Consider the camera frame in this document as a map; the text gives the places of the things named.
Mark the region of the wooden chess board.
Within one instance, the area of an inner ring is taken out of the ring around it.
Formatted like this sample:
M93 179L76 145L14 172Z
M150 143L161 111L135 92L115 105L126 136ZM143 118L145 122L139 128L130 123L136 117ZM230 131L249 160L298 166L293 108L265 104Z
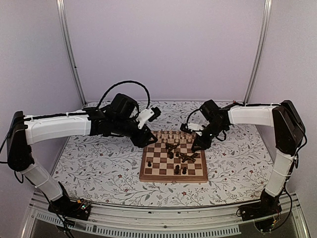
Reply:
M193 152L191 150L193 143L182 143L172 150L174 158L170 159L167 157L165 144L157 141L144 148L139 172L141 182L205 183L208 181L207 162L203 150ZM187 155L198 153L199 156L195 162L188 160L183 163L180 158L176 157L177 151ZM148 167L148 161L152 163L151 167ZM180 166L177 175L174 173L176 165ZM187 168L185 175L182 173L184 167Z

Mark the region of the dark piece placed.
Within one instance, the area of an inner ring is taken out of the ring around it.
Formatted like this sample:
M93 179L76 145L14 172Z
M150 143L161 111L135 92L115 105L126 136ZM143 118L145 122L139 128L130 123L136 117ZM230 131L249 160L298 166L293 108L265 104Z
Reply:
M179 174L179 169L180 169L180 166L179 165L176 165L175 166L175 169L174 169L174 173L177 175Z

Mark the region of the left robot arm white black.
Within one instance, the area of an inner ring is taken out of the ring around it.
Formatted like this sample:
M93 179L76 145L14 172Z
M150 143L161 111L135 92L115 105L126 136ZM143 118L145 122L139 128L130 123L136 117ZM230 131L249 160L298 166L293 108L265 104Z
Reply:
M139 110L138 103L127 95L118 93L105 107L90 107L75 112L43 116L26 116L22 111L14 114L5 138L8 166L20 172L33 185L54 202L63 215L70 215L73 203L63 186L32 156L31 145L50 139L69 136L129 137L134 146L144 148L157 142L147 127L161 115L159 108Z

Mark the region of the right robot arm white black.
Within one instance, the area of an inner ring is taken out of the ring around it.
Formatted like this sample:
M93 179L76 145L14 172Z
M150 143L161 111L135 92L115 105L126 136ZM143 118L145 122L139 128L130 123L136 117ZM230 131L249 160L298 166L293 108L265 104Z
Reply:
M200 126L187 121L181 130L196 133L192 151L210 148L214 138L226 133L231 125L253 124L274 128L276 157L274 166L261 202L256 206L260 216L267 216L275 209L277 199L285 183L289 180L292 169L298 166L298 152L307 143L306 129L294 104L290 100L271 104L241 104L233 102L223 108L213 100L204 102L198 111L208 121L208 125Z

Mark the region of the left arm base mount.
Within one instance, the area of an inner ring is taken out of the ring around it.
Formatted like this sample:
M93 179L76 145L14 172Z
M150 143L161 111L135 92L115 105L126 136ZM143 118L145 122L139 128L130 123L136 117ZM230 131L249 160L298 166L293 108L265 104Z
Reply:
M85 199L72 201L67 196L62 196L56 201L51 201L48 211L62 216L87 221L91 212L91 203Z

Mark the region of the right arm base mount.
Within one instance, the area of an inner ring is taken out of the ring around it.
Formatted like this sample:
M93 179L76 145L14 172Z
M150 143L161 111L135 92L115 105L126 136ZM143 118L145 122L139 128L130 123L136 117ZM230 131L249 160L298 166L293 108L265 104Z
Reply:
M273 197L263 190L259 202L239 206L236 215L240 216L243 221L248 221L273 214L278 214L282 211L281 206L279 204L279 197L280 194L278 196ZM273 230L276 222L277 219L270 217L255 222L255 227L258 231L266 233Z

